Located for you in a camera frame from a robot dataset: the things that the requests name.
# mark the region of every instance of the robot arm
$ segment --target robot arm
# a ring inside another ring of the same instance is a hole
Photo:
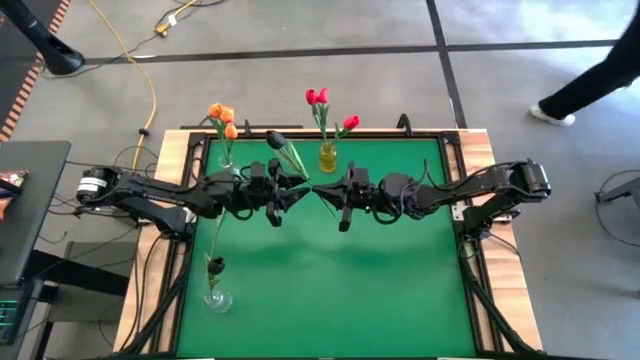
[[[340,231],[349,229],[353,209],[371,212],[377,222],[388,225],[403,214],[420,220],[442,205],[495,194],[483,205],[464,210],[465,232],[470,236],[478,236],[491,227],[495,218],[518,204],[540,202],[551,194],[544,169],[532,161],[493,165],[444,185],[421,183],[422,179],[394,173],[385,176],[376,186],[369,181],[367,169],[356,168],[351,162],[342,179],[333,184],[314,186],[313,192],[342,210]],[[390,218],[383,219],[380,214]]]
[[[186,240],[187,219],[182,207],[208,219],[216,218],[225,209],[240,220],[248,220],[255,210],[266,207],[267,219],[277,227],[282,224],[279,212],[286,212],[310,191],[293,189],[304,183],[304,178],[285,173],[277,159],[269,162],[267,175],[264,164],[259,162],[247,169],[246,176],[225,170],[187,187],[118,167],[94,167],[83,172],[76,198],[88,208],[115,206],[132,218],[152,221],[165,237]],[[152,200],[177,206],[167,208]]]

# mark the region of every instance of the green table surface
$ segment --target green table surface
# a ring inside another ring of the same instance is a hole
[[[219,171],[212,143],[207,172]],[[372,182],[402,172],[419,178],[423,159],[444,180],[435,140],[343,140],[338,170],[318,166],[318,141],[296,141],[314,184],[332,183],[350,160]],[[237,141],[234,164],[268,162],[264,141]],[[354,212],[338,225],[313,193],[283,215],[280,228],[259,211],[224,217],[214,248],[226,269],[220,289],[233,295],[225,314],[205,306],[204,253],[217,220],[201,219],[179,333],[180,357],[416,357],[474,355],[471,326],[448,207],[421,221],[383,226]]]

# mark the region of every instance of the keyboard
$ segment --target keyboard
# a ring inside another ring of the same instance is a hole
[[[32,286],[0,288],[0,345],[16,340],[32,290]]]

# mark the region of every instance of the person's leg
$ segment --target person's leg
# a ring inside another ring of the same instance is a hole
[[[639,10],[604,61],[541,100],[531,113],[555,125],[570,125],[575,119],[572,113],[620,87],[628,86],[640,76]]]

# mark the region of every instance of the glass vase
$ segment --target glass vase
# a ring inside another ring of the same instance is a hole
[[[324,172],[334,172],[338,161],[338,150],[333,141],[325,141],[320,146],[320,169]]]
[[[221,154],[220,156],[218,156],[218,165],[220,165],[220,167],[223,169],[230,168],[233,165],[233,158],[231,157],[231,154]]]
[[[207,307],[216,313],[222,314],[229,311],[233,304],[231,293],[219,289],[211,289],[204,296],[204,303]]]

